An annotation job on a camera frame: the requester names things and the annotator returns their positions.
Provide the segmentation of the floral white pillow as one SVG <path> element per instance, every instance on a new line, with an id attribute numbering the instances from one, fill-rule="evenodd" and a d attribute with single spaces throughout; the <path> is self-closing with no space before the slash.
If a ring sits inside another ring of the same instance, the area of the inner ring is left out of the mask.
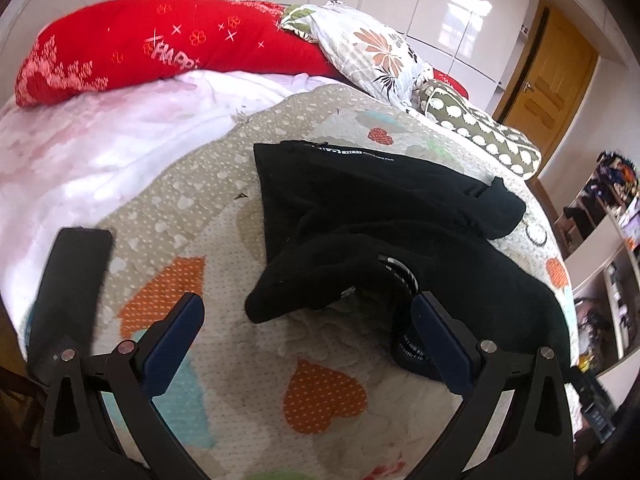
<path id="1" fill-rule="evenodd" d="M 318 44 L 326 59 L 372 98 L 399 108 L 413 107 L 413 96 L 434 78 L 405 36 L 373 16 L 330 0 L 323 6 L 292 4 L 280 29 Z"/>

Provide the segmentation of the green white patterned bolster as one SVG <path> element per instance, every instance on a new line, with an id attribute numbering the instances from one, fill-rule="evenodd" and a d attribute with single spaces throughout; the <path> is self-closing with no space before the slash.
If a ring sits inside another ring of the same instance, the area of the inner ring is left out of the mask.
<path id="1" fill-rule="evenodd" d="M 425 117 L 470 140 L 524 180 L 538 171 L 541 151 L 524 133 L 496 122 L 446 82 L 425 81 L 414 89 L 412 102 Z"/>

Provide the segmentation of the black pants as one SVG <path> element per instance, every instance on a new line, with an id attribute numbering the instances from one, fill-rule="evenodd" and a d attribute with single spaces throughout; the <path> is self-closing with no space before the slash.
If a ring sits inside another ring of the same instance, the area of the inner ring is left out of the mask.
<path id="1" fill-rule="evenodd" d="M 570 335 L 552 290 L 495 248 L 524 217 L 490 183 L 427 160 L 306 141 L 258 144 L 267 264 L 245 311 L 265 323 L 354 296 L 411 373 L 438 378 L 411 303 L 430 292 L 480 339 L 506 351 L 551 348 L 570 368 Z"/>

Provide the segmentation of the pink white bed sheet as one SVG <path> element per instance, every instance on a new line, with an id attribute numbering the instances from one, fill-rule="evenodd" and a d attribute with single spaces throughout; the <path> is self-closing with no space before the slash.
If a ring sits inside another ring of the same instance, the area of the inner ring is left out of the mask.
<path id="1" fill-rule="evenodd" d="M 194 70 L 1 110 L 1 297 L 22 328 L 58 230 L 95 226 L 173 162 L 330 78 Z"/>

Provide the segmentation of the white shelf unit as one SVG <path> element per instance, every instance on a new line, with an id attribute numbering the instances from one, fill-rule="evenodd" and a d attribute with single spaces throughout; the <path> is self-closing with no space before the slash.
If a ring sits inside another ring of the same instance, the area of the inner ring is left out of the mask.
<path id="1" fill-rule="evenodd" d="M 639 173 L 605 151 L 554 222 L 573 295 L 582 422 L 605 434 L 639 371 Z"/>

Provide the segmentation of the red long pillow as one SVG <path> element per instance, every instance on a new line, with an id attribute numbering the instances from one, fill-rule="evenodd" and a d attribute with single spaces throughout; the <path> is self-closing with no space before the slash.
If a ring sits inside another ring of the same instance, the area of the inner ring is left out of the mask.
<path id="1" fill-rule="evenodd" d="M 20 107 L 53 105 L 191 70 L 335 78 L 315 44 L 280 29 L 280 4 L 258 0 L 108 0 L 38 35 L 18 70 Z"/>

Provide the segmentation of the heart pattern quilt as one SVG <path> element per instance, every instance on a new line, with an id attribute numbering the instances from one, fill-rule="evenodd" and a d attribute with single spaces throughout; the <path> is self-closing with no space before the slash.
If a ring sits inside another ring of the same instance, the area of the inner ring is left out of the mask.
<path id="1" fill-rule="evenodd" d="M 157 407 L 216 479 L 399 479 L 460 405 L 409 313 L 578 357 L 570 278 L 512 136 L 436 126 L 337 84 L 172 164 L 106 220 L 96 350 L 185 292 L 203 326 Z"/>

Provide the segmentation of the wooden door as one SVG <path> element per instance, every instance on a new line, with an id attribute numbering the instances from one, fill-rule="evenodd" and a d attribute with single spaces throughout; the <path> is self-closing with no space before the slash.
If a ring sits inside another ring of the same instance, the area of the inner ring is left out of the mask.
<path id="1" fill-rule="evenodd" d="M 598 57 L 560 10 L 541 1 L 495 120 L 524 133 L 548 162 L 582 104 Z"/>

